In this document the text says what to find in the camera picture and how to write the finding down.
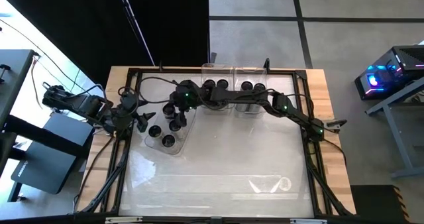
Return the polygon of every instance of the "blue light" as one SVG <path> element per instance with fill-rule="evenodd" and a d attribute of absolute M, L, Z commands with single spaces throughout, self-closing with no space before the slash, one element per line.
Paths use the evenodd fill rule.
<path fill-rule="evenodd" d="M 368 81 L 373 86 L 378 85 L 378 82 L 377 82 L 376 77 L 374 75 L 368 76 Z"/>

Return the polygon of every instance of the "wooden table surface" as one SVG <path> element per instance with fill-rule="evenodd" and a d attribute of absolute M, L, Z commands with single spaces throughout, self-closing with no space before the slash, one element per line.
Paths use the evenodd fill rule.
<path fill-rule="evenodd" d="M 129 68 L 145 68 L 158 70 L 157 67 L 128 67 L 128 66 L 113 66 L 109 74 L 109 79 L 106 86 L 106 96 L 107 99 L 112 101 L 115 105 L 119 103 L 119 95 L 117 90 L 125 85 L 127 80 L 127 72 Z M 334 119 L 333 108 L 331 107 L 330 95 L 328 92 L 327 82 L 325 80 L 324 70 L 320 69 L 306 69 L 307 72 L 307 81 L 309 84 L 309 91 L 311 94 L 312 101 L 314 102 L 314 115 L 316 118 L 321 120 L 331 120 Z M 327 140 L 340 146 L 339 136 L 325 131 L 325 137 Z M 99 150 L 105 145 L 109 140 L 109 137 L 104 133 L 99 133 L 94 136 L 93 143 L 91 145 L 91 150 L 89 153 L 87 166 L 85 167 L 85 173 L 91 166 L 91 163 L 95 155 Z M 123 142 L 119 145 L 119 155 L 122 153 Z M 106 180 L 107 169 L 109 167 L 109 161 L 111 156 L 112 144 L 109 145 L 98 158 L 91 174 L 89 175 L 81 197 L 78 203 L 78 210 L 83 209 L 88 203 L 93 199 L 93 197 L 98 193 L 104 181 Z M 321 142 L 321 154 L 323 157 L 323 163 L 325 168 L 325 176 L 327 178 L 327 183 L 332 189 L 334 194 L 337 196 L 339 201 L 352 213 L 355 212 L 355 207 L 353 203 L 352 193 L 350 191 L 349 179 L 347 176 L 345 162 L 343 160 L 343 155 L 335 147 L 331 146 L 326 142 Z M 115 198 L 116 192 L 116 183 L 115 181 L 113 187 L 111 188 L 111 193 L 109 196 L 109 205 L 108 209 L 111 208 L 113 200 Z M 324 213 L 324 202 L 321 188 L 317 186 L 317 194 L 319 200 L 319 207 Z"/>

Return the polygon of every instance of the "table leg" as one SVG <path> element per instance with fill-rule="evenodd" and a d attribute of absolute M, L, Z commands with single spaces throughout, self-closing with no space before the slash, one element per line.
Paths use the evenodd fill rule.
<path fill-rule="evenodd" d="M 21 192 L 22 184 L 20 182 L 15 182 L 13 184 L 11 193 L 9 194 L 8 202 L 16 202 L 18 201 L 19 192 Z"/>
<path fill-rule="evenodd" d="M 383 106 L 384 114 L 386 115 L 387 122 L 389 123 L 390 129 L 392 130 L 392 134 L 395 138 L 397 148 L 399 149 L 400 155 L 402 157 L 403 163 L 405 164 L 407 169 L 411 169 L 412 163 L 409 159 L 408 153 L 406 151 L 405 144 L 402 141 L 402 138 L 399 134 L 398 126 L 395 123 L 392 112 L 390 111 L 390 107 L 388 105 Z"/>

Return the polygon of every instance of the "black curtain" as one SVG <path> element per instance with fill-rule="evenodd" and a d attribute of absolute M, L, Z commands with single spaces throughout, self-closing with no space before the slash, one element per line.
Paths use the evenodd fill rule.
<path fill-rule="evenodd" d="M 95 83 L 106 85 L 111 66 L 152 64 L 121 0 L 8 1 Z"/>
<path fill-rule="evenodd" d="M 152 62 L 121 0 L 8 0 L 95 83 Z M 209 0 L 129 0 L 157 66 L 209 61 Z"/>
<path fill-rule="evenodd" d="M 156 65 L 209 61 L 209 0 L 129 0 Z"/>

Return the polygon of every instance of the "transparent acrylic sheet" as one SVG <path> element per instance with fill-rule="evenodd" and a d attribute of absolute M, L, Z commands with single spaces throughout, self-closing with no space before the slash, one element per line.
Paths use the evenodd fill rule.
<path fill-rule="evenodd" d="M 186 112 L 185 118 L 187 119 L 187 126 L 181 127 L 179 131 L 180 135 L 176 135 L 170 130 L 170 127 L 169 127 L 170 121 L 172 121 L 173 119 L 165 118 L 162 110 L 159 113 L 156 112 L 155 114 L 156 121 L 154 122 L 153 125 L 157 125 L 161 128 L 163 133 L 161 137 L 165 137 L 166 135 L 172 135 L 175 138 L 175 144 L 168 148 L 162 144 L 162 139 L 155 139 L 155 138 L 152 138 L 150 135 L 148 135 L 144 140 L 146 145 L 149 146 L 150 148 L 159 150 L 160 152 L 164 152 L 165 154 L 171 154 L 171 155 L 179 154 L 184 147 L 184 142 L 186 141 L 187 134 L 189 130 L 191 129 L 191 125 L 193 124 L 195 114 L 196 114 L 195 109 L 192 109 L 189 112 Z"/>
<path fill-rule="evenodd" d="M 234 68 L 229 64 L 204 64 L 201 67 L 201 84 L 207 80 L 213 80 L 215 84 L 221 79 L 228 82 L 228 91 L 234 91 Z M 234 104 L 228 104 L 226 107 L 218 110 L 208 109 L 201 106 L 203 112 L 207 115 L 228 115 L 231 113 Z"/>
<path fill-rule="evenodd" d="M 201 74 L 147 76 L 201 81 Z M 291 76 L 269 75 L 267 80 L 268 87 L 294 93 Z M 152 101 L 174 89 L 159 80 L 141 85 L 143 96 Z M 161 108 L 148 104 L 138 112 Z M 313 217 L 300 130 L 289 119 L 199 111 L 178 156 L 147 147 L 146 136 L 134 130 L 119 215 Z"/>
<path fill-rule="evenodd" d="M 250 82 L 252 87 L 262 84 L 266 87 L 266 70 L 264 68 L 236 68 L 234 74 L 235 90 L 240 91 L 243 82 Z M 237 104 L 234 114 L 239 118 L 261 118 L 265 113 L 259 105 Z"/>

